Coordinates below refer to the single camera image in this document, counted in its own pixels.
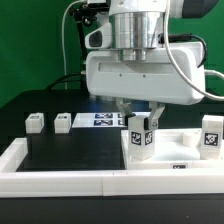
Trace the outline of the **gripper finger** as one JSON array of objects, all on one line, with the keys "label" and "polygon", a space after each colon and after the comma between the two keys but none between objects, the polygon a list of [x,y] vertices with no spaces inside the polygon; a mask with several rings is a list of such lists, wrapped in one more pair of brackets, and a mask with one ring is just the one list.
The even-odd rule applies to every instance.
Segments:
[{"label": "gripper finger", "polygon": [[131,117],[135,116],[135,113],[132,112],[131,109],[131,101],[129,99],[124,98],[117,98],[116,99],[116,105],[118,107],[118,110],[120,111],[123,119],[123,124],[125,126],[128,125],[128,120]]},{"label": "gripper finger", "polygon": [[150,115],[144,119],[145,130],[156,130],[159,126],[159,118],[165,109],[165,104],[160,102],[150,102]]}]

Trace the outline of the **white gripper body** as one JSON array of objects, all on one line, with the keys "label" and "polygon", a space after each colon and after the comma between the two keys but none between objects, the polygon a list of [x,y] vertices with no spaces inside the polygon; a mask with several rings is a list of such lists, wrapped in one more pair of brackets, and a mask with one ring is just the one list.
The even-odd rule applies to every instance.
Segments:
[{"label": "white gripper body", "polygon": [[161,42],[161,24],[107,23],[85,37],[88,91],[96,96],[192,105],[205,90],[199,42]]}]

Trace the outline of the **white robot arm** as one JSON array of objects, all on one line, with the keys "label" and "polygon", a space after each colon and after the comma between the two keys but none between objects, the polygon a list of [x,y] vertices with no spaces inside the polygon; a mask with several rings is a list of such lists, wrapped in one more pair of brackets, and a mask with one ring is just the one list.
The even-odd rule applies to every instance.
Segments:
[{"label": "white robot arm", "polygon": [[127,125],[137,122],[129,102],[148,101],[146,130],[158,127],[166,104],[212,99],[205,91],[206,44],[191,34],[171,34],[168,25],[171,18],[202,18],[218,1],[111,0],[107,21],[85,38],[88,91],[116,98]]}]

